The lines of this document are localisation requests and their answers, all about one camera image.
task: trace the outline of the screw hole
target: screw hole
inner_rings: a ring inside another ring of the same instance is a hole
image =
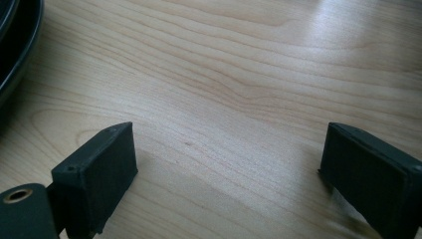
[[[32,189],[28,189],[28,188],[19,189],[7,195],[3,199],[3,202],[6,204],[20,202],[26,199],[27,197],[31,196],[31,194],[32,194]]]

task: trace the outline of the wooden table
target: wooden table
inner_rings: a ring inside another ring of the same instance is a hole
[[[47,0],[13,102],[1,191],[133,122],[139,174],[98,238],[376,238],[317,170],[329,121],[422,159],[422,5]]]

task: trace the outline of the black plastic piece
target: black plastic piece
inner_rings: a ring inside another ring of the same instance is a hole
[[[0,194],[0,238],[57,239],[46,188],[25,184]]]
[[[52,174],[47,189],[28,184],[0,194],[0,238],[58,238],[65,228],[69,238],[102,233],[137,174],[132,123],[100,131]]]
[[[383,238],[415,237],[421,161],[364,130],[331,122],[319,172]]]

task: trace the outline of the light wood surface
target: light wood surface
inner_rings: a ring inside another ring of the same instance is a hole
[[[422,5],[47,0],[16,94],[1,191],[133,122],[139,174],[97,238],[377,238],[317,170],[329,121],[422,159]]]

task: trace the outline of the black round object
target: black round object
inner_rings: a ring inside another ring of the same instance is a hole
[[[39,37],[44,1],[0,1],[0,19],[10,22],[4,23],[5,26],[10,26],[0,41],[0,109],[4,109],[7,99],[23,76],[30,53]],[[1,24],[0,32],[3,31],[4,24]]]

